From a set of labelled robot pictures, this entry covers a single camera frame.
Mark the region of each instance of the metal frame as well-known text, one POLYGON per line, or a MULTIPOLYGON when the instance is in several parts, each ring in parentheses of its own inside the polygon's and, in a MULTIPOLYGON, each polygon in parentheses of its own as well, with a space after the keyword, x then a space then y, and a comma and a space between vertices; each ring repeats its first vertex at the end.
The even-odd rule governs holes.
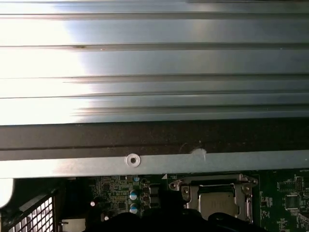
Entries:
POLYGON ((309 119, 6 126, 0 160, 309 150, 308 131, 309 119))
POLYGON ((309 150, 207 154, 197 149, 191 154, 140 156, 138 167, 129 166, 125 157, 0 161, 0 177, 212 173, 308 167, 309 150))

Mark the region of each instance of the motherboard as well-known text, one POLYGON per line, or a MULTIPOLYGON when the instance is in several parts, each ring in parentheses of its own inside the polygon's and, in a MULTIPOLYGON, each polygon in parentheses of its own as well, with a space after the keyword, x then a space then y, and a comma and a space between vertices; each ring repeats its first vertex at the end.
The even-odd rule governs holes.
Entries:
MULTIPOLYGON (((198 210, 202 215, 225 212, 240 219, 253 221, 254 224, 270 232, 309 231, 309 170, 307 169, 82 177, 76 181, 87 183, 89 206, 99 207, 102 210, 102 220, 108 220, 123 212, 142 215, 149 208, 162 207, 164 205, 164 199, 160 198, 162 192, 165 194, 179 192, 180 197, 185 199, 184 194, 193 190, 186 188, 181 191, 173 190, 175 190, 174 183, 178 180, 182 182, 186 178, 192 180, 192 183, 197 180, 203 181, 203 189, 198 190, 199 197, 197 197, 198 210), (248 181, 245 183, 243 180, 236 180, 235 176, 248 181), (244 211, 248 210, 252 213, 244 215, 244 211)), ((170 196, 169 199, 179 197, 177 194, 170 196)))

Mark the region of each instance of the green circuit board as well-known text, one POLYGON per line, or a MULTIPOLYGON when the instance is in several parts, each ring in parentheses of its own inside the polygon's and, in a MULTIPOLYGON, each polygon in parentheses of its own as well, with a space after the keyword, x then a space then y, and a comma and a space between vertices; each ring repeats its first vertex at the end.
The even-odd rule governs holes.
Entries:
MULTIPOLYGON (((241 172, 258 179, 253 188, 253 221, 270 232, 309 231, 309 170, 241 172)), ((88 178, 92 197, 101 197, 103 208, 116 214, 151 207, 149 186, 168 189, 175 179, 188 175, 106 176, 88 178)))

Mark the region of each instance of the silver metal plate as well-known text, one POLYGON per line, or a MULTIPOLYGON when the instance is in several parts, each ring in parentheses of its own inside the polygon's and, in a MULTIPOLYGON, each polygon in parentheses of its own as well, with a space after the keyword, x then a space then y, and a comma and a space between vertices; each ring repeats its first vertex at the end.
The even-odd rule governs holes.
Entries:
MULTIPOLYGON (((33 150, 59 154, 74 149, 33 150)), ((81 152, 91 154, 92 149, 81 152)), ((12 153, 22 157, 25 151, 0 151, 1 155, 12 153)), ((213 173, 245 170, 274 170, 309 167, 309 151, 267 151, 210 153, 199 150, 192 154, 140 156, 140 165, 128 167, 124 157, 38 159, 0 161, 0 178, 76 177, 127 174, 163 173, 213 173)))
POLYGON ((0 125, 309 116, 308 2, 0 1, 0 125))

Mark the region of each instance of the blue capacitor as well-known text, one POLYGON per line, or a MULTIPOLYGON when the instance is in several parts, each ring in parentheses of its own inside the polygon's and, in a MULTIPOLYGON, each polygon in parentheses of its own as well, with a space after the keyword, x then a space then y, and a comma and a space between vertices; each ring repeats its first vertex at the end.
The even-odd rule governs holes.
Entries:
POLYGON ((130 213, 137 214, 139 212, 138 205, 133 203, 130 205, 130 213))
POLYGON ((137 197, 138 197, 138 192, 136 190, 132 190, 129 195, 130 200, 135 201, 137 197))

